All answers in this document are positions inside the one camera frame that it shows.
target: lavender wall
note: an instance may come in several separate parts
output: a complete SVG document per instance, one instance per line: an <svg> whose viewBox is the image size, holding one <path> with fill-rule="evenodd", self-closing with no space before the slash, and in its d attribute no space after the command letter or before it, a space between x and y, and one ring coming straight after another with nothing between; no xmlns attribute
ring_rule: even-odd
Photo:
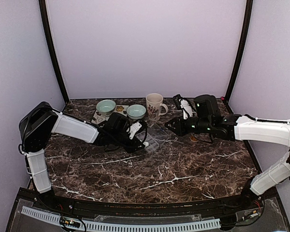
<svg viewBox="0 0 290 232"><path fill-rule="evenodd" d="M17 146L18 123L39 102L62 109L37 0L0 0L0 231L29 176Z"/></svg>
<svg viewBox="0 0 290 232"><path fill-rule="evenodd" d="M255 1L245 53L230 105L259 118L290 118L290 0ZM252 142L263 170L287 151ZM290 181L277 187L290 220Z"/></svg>
<svg viewBox="0 0 290 232"><path fill-rule="evenodd" d="M72 99L225 94L245 0L48 0Z"/></svg>

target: marble tabletop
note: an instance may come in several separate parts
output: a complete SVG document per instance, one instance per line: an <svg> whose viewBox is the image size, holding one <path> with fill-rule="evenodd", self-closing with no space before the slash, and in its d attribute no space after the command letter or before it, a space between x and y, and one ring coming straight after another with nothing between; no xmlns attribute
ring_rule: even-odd
<svg viewBox="0 0 290 232"><path fill-rule="evenodd" d="M115 99L117 104L142 104L145 99ZM99 100L71 100L64 112L91 121ZM169 112L158 124L180 116L172 99ZM221 113L227 114L218 100ZM243 142L214 139L192 142L190 136L170 135L153 153L124 149L104 152L104 147L64 135L50 138L45 156L49 178L58 196L109 203L178 203L239 194L257 174Z"/></svg>

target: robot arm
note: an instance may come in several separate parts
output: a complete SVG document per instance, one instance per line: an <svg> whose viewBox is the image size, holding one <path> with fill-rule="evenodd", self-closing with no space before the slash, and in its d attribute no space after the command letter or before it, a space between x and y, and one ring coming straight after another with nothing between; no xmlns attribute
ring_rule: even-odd
<svg viewBox="0 0 290 232"><path fill-rule="evenodd" d="M290 147L290 120L258 119L235 114L222 117L216 98L210 95L198 96L194 103L198 117L177 117L166 122L165 127L179 136L208 133L229 141L255 140ZM262 195L288 177L290 151L262 174L249 180L241 195L248 195L249 198Z"/></svg>
<svg viewBox="0 0 290 232"><path fill-rule="evenodd" d="M52 133L67 135L98 146L122 146L128 153L148 146L134 135L145 129L143 121L130 125L129 120L113 113L103 127L64 115L53 109L48 103L36 106L20 124L22 144L21 153L26 156L27 170L32 176L39 193L51 190L47 174L44 149Z"/></svg>

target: white mug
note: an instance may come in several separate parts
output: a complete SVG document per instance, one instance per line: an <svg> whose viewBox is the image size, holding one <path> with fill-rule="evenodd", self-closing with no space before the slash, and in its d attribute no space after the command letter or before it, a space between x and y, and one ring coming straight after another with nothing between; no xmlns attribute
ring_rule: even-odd
<svg viewBox="0 0 290 232"><path fill-rule="evenodd" d="M166 104L163 104L163 96L158 93L151 93L146 96L147 113L150 120L158 121L160 116L165 115L169 108Z"/></svg>

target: light blue bowl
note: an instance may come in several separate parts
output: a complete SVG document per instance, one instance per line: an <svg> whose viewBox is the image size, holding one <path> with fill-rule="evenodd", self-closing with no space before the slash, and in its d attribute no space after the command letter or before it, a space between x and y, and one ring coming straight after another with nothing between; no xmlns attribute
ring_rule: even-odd
<svg viewBox="0 0 290 232"><path fill-rule="evenodd" d="M145 116L146 108L142 105L131 105L127 108L129 118L133 120L141 119Z"/></svg>
<svg viewBox="0 0 290 232"><path fill-rule="evenodd" d="M96 106L97 111L103 116L111 115L112 112L115 110L115 108L116 108L116 102L112 100L100 101Z"/></svg>

